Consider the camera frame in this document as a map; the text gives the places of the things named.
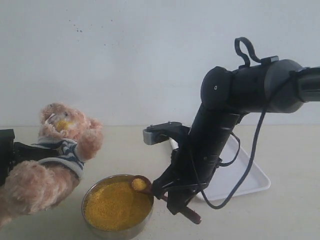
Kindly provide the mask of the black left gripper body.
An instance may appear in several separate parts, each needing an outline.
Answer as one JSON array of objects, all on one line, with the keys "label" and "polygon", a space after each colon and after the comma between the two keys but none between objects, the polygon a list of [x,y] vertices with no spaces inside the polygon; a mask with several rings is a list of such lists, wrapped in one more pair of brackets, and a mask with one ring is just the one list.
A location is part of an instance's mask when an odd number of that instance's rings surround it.
[{"label": "black left gripper body", "polygon": [[4,185],[9,171],[12,167],[11,161],[14,157],[14,139],[13,129],[0,130],[0,185]]}]

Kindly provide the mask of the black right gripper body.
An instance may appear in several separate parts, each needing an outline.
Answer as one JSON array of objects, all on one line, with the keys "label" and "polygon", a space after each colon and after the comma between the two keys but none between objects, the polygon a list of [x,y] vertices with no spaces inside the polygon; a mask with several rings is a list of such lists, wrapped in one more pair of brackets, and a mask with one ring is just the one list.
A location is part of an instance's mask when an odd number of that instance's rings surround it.
[{"label": "black right gripper body", "polygon": [[175,177],[174,187],[207,187],[215,168],[214,132],[203,126],[182,125],[185,137],[177,142],[171,163],[162,175]]}]

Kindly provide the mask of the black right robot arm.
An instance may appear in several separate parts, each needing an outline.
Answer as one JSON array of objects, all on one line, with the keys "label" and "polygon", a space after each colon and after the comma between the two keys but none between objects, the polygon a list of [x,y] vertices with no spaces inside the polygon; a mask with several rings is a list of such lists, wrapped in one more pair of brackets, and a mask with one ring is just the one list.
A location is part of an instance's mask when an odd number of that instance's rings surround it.
[{"label": "black right robot arm", "polygon": [[222,166],[220,154],[234,127],[250,113],[294,113],[320,99],[320,70],[293,60],[277,60],[234,71],[210,70],[200,90],[201,104],[191,127],[162,123],[150,128],[155,142],[178,143],[171,164],[153,181],[157,198],[167,194],[167,208],[177,214],[210,183]]}]

